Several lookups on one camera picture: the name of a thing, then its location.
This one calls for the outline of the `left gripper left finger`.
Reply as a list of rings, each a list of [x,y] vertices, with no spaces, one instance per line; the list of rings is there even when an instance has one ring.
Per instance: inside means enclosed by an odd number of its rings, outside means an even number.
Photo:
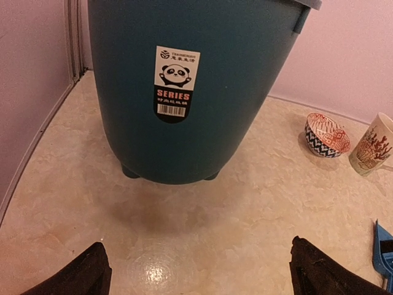
[[[108,295],[111,275],[105,247],[101,242],[95,242],[55,275],[23,294]]]

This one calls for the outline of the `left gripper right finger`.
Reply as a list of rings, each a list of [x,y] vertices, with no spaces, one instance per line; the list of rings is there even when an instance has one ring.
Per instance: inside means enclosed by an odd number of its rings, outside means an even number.
[[[295,295],[363,295],[389,292],[345,269],[305,238],[292,240],[289,262]]]

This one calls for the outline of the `blue plastic dustpan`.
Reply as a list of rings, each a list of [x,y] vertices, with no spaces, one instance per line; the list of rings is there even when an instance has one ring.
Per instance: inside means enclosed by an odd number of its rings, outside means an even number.
[[[392,235],[375,221],[373,267],[387,280],[386,291],[392,293]]]

